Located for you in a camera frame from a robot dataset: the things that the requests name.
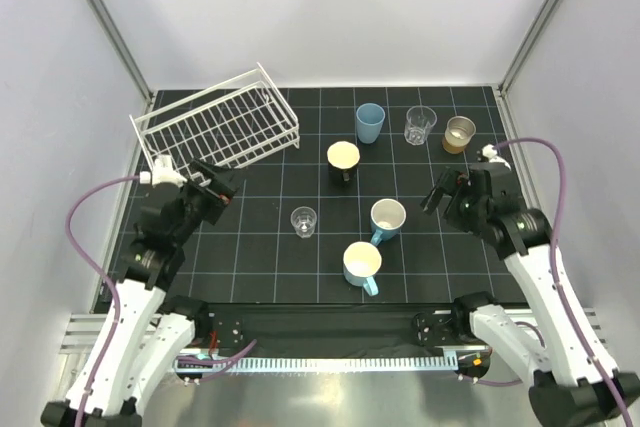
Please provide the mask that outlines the blue floral mug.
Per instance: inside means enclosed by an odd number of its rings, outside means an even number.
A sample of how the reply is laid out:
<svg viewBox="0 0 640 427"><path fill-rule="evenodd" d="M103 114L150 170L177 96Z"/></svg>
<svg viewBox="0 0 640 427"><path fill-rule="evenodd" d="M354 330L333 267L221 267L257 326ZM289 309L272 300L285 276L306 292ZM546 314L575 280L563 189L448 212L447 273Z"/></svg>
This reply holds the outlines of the blue floral mug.
<svg viewBox="0 0 640 427"><path fill-rule="evenodd" d="M372 237L370 242L378 246L399 233L406 221L406 210L397 200L385 198L373 204L370 210Z"/></svg>

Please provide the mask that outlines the light blue hexagonal mug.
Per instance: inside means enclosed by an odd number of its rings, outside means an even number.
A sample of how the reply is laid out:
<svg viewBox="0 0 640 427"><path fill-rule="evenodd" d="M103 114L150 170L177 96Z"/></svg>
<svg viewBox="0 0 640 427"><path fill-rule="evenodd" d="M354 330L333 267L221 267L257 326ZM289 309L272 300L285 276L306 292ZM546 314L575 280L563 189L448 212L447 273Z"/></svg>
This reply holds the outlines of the light blue hexagonal mug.
<svg viewBox="0 0 640 427"><path fill-rule="evenodd" d="M378 248L364 241L350 244L342 256L343 276L354 287L363 289L369 296L379 294L375 275L382 266Z"/></svg>

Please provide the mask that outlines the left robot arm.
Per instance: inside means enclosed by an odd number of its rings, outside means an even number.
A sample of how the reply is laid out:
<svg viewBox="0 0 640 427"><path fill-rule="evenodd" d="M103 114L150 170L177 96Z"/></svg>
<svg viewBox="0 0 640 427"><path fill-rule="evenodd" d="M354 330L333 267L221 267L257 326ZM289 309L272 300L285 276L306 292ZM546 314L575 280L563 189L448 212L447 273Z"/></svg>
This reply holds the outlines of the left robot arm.
<svg viewBox="0 0 640 427"><path fill-rule="evenodd" d="M168 155L130 176L151 192L117 279L80 247L78 254L102 278L111 305L89 357L61 401L46 404L44 426L139 426L165 372L187 346L201 347L213 330L206 302L167 296L185 261L184 246L202 223L214 225L239 190L243 170L190 163L195 176L178 173Z"/></svg>

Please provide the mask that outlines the black ceramic mug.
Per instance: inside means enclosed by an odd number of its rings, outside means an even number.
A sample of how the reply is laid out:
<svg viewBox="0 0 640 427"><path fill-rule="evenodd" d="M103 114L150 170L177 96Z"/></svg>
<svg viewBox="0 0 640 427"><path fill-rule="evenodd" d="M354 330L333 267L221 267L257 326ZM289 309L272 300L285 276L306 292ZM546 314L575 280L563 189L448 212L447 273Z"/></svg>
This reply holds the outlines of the black ceramic mug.
<svg viewBox="0 0 640 427"><path fill-rule="evenodd" d="M351 184L360 163L359 148L351 142L338 141L328 147L326 154L330 180L338 186Z"/></svg>

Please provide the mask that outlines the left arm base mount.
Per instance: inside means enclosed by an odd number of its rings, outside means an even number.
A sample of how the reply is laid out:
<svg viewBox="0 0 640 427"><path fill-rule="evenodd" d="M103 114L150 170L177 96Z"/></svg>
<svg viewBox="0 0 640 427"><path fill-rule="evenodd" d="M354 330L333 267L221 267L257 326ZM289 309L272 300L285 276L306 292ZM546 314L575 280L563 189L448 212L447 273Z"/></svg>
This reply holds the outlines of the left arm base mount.
<svg viewBox="0 0 640 427"><path fill-rule="evenodd" d="M210 351L236 351L245 347L243 320L239 315L212 313L210 318Z"/></svg>

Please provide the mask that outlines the small clear glass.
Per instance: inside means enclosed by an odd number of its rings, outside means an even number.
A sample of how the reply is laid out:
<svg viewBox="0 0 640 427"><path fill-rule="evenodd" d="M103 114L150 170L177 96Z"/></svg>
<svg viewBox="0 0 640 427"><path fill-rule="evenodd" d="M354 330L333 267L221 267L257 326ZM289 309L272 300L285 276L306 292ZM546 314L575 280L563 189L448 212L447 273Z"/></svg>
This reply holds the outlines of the small clear glass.
<svg viewBox="0 0 640 427"><path fill-rule="evenodd" d="M308 206L300 206L293 210L290 216L291 225L300 238L309 238L315 232L317 214Z"/></svg>

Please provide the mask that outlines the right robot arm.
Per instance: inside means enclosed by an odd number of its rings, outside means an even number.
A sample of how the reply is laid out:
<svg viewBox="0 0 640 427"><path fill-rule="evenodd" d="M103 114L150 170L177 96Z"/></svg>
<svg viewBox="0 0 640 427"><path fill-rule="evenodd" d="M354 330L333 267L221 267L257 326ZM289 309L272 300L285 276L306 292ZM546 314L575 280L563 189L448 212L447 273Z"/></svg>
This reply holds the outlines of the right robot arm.
<svg viewBox="0 0 640 427"><path fill-rule="evenodd" d="M421 208L433 213L449 200L443 219L491 246L524 294L541 334L533 339L487 291L451 304L445 337L491 347L528 387L543 426L588 426L627 418L639 397L639 377L623 372L582 309L551 242L543 212L526 206L516 174L505 162L476 163L467 172L445 169Z"/></svg>

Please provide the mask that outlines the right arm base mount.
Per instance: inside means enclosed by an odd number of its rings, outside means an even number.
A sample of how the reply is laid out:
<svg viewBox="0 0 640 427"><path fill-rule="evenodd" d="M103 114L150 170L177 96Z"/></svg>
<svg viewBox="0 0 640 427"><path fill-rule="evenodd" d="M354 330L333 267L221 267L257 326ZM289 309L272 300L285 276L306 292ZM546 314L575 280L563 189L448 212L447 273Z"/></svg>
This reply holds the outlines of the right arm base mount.
<svg viewBox="0 0 640 427"><path fill-rule="evenodd" d="M427 310L417 313L411 320L417 343L426 348L445 348L457 344L449 310Z"/></svg>

